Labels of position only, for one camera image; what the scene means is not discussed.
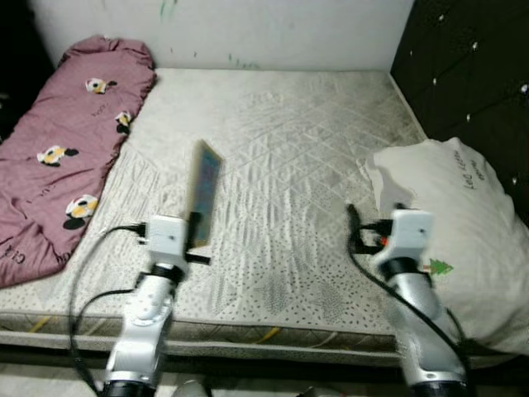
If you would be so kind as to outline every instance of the pink sleeping bag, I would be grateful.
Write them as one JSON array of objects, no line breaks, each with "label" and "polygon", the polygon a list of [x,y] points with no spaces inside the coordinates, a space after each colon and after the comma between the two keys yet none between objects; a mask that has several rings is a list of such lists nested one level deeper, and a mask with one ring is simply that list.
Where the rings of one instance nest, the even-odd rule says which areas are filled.
[{"label": "pink sleeping bag", "polygon": [[0,287],[62,270],[154,81],[139,41],[91,37],[0,145]]}]

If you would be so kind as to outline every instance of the quilted mattress cover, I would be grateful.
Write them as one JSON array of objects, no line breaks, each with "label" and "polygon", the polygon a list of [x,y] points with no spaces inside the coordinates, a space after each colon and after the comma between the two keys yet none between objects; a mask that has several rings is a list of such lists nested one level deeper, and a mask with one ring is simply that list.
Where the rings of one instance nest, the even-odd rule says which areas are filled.
[{"label": "quilted mattress cover", "polygon": [[[377,217],[357,160],[423,139],[388,75],[156,73],[66,270],[0,290],[0,342],[67,347],[66,306],[80,261],[104,229],[183,213],[193,144],[204,139],[225,158],[212,244],[201,249],[212,264],[192,265],[178,291],[169,352],[394,364],[384,297],[346,254],[345,212],[355,203],[366,221]],[[115,233],[88,261],[79,306],[132,287],[146,264],[145,248]],[[82,348],[110,349],[124,300],[92,306]]]}]

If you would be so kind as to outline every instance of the pillowcase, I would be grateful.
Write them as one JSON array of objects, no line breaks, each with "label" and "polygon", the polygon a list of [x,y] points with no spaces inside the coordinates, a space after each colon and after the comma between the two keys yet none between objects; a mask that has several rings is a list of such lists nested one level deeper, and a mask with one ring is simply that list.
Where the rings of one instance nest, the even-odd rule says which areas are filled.
[{"label": "pillowcase", "polygon": [[468,338],[529,355],[529,231],[491,165],[457,138],[380,151],[365,162],[381,215],[434,215],[422,257]]}]

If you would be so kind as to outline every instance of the bed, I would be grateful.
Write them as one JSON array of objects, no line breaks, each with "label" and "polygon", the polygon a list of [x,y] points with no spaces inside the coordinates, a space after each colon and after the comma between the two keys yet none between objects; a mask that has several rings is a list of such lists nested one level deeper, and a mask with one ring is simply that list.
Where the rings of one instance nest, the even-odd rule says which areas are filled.
[{"label": "bed", "polygon": [[[425,137],[388,74],[157,69],[65,270],[0,289],[0,343],[65,349],[73,277],[102,231],[184,211],[193,144],[225,158],[212,244],[178,291],[169,354],[397,365],[382,294],[346,255],[345,203],[376,219],[359,161]],[[147,264],[126,234],[89,259],[78,304]],[[87,312],[79,345],[108,351],[124,297]],[[508,355],[477,349],[481,365]]]}]

